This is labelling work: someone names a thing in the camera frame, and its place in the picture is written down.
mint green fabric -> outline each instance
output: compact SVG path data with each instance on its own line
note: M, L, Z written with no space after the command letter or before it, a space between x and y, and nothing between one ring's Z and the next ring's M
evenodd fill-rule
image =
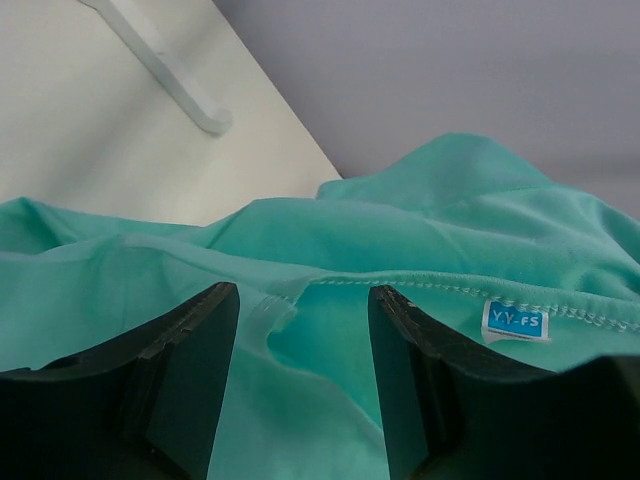
M549 344L490 345L543 368L640 353L640 224L473 135L204 228L19 199L0 206L0 229L2 370L89 348L214 282L238 285L210 478L388 479L373 285L479 342L489 298L548 312Z

gray wall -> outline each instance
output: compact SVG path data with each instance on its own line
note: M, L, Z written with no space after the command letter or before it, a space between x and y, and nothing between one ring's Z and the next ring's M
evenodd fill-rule
M640 216L640 0L215 0L345 176L489 135Z

white surface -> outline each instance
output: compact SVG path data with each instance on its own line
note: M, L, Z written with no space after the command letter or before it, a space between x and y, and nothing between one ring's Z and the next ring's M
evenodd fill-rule
M135 0L79 1L100 13L196 125L210 133L221 134L229 130L231 112L207 95L158 29L140 11Z
M137 4L233 128L212 137L194 125L95 10L5 0L0 200L206 224L338 177L209 0Z
M215 0L341 173L494 137L640 218L639 0Z

white wall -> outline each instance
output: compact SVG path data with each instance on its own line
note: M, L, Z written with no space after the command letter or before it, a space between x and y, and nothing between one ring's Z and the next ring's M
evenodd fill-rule
M137 0L235 115L195 126L97 12L0 2L0 200L208 223L269 196L312 196L333 166L208 0Z

blue label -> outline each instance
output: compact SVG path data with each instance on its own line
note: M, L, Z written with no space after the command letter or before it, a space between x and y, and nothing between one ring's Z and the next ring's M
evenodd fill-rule
M490 302L485 311L485 325L506 334L532 338L547 338L547 314L542 312L523 312L500 302Z

